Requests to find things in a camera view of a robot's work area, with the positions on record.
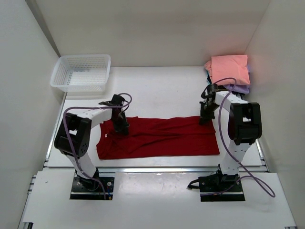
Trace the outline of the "red t shirt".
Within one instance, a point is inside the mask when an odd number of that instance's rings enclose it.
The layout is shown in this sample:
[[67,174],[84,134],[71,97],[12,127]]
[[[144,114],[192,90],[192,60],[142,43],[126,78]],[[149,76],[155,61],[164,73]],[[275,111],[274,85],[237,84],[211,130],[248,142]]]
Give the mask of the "red t shirt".
[[170,119],[128,117],[128,135],[115,132],[112,121],[100,125],[96,145],[100,160],[158,156],[213,156],[219,148],[212,122],[198,116]]

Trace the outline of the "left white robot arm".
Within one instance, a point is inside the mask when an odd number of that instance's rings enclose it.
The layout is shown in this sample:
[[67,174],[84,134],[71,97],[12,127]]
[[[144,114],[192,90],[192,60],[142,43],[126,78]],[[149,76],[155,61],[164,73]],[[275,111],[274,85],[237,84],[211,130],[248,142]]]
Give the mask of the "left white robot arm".
[[98,107],[69,107],[62,115],[62,122],[54,140],[54,147],[73,164],[80,183],[89,191],[104,189],[99,172],[89,154],[91,130],[112,121],[114,130],[128,134],[129,124],[124,113],[125,105],[103,105]]

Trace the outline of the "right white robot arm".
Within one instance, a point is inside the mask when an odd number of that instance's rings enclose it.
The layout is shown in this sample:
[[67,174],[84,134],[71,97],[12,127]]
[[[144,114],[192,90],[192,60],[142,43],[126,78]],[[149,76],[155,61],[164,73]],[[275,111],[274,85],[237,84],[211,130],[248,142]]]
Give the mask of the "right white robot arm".
[[188,189],[198,189],[200,196],[208,200],[217,197],[244,200],[244,192],[239,176],[239,166],[247,150],[262,135],[260,105],[249,103],[222,90],[215,83],[208,85],[201,94],[200,125],[215,118],[215,110],[225,109],[229,113],[228,136],[230,144],[217,171],[209,176],[191,181]]

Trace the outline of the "black folded t shirt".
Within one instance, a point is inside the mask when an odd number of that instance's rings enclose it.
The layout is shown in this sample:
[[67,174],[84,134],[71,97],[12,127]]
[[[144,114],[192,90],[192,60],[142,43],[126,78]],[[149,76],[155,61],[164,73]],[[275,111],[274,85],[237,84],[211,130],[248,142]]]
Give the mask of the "black folded t shirt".
[[[211,77],[210,77],[209,73],[207,73],[207,81],[208,81],[209,84],[212,83],[212,80],[211,80]],[[239,92],[235,92],[235,91],[233,91],[232,94],[234,94],[234,95],[236,95],[240,98],[243,98],[245,96],[244,93],[239,93]]]

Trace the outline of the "lavender folded t shirt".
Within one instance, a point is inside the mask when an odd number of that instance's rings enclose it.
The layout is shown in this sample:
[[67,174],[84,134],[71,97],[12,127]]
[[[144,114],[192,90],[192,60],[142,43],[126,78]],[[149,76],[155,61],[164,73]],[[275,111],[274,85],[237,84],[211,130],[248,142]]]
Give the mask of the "lavender folded t shirt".
[[224,85],[224,88],[226,88],[229,91],[241,93],[241,94],[249,94],[249,86],[248,85],[236,85],[233,84],[226,84]]

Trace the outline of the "pink folded t shirt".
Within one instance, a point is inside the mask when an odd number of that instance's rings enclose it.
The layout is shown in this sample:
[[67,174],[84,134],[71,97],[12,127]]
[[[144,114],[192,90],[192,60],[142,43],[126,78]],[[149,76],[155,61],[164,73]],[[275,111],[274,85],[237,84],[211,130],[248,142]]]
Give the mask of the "pink folded t shirt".
[[247,55],[212,56],[204,64],[212,83],[250,85]]

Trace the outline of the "white perforated plastic basket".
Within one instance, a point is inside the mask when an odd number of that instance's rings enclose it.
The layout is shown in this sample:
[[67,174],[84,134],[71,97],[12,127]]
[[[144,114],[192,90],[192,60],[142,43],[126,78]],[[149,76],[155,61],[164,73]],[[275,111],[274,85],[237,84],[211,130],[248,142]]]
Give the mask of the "white perforated plastic basket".
[[108,54],[65,55],[57,60],[50,85],[67,93],[103,92],[110,68]]

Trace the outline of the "aluminium frame rail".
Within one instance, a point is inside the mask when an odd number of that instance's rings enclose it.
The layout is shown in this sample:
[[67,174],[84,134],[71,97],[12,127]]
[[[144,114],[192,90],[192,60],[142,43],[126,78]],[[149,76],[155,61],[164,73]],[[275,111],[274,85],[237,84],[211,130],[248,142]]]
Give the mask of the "aluminium frame rail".
[[[250,172],[268,172],[267,166],[246,167]],[[73,167],[49,167],[44,166],[42,171],[48,169],[72,169]],[[98,167],[101,173],[201,173],[214,172],[217,167]]]

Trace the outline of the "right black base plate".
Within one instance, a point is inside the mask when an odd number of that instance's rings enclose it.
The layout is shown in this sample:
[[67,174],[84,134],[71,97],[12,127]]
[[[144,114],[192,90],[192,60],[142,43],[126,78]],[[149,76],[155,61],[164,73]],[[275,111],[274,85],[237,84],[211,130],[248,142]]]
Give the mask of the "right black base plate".
[[216,176],[198,177],[201,202],[245,201],[241,182],[216,183]]

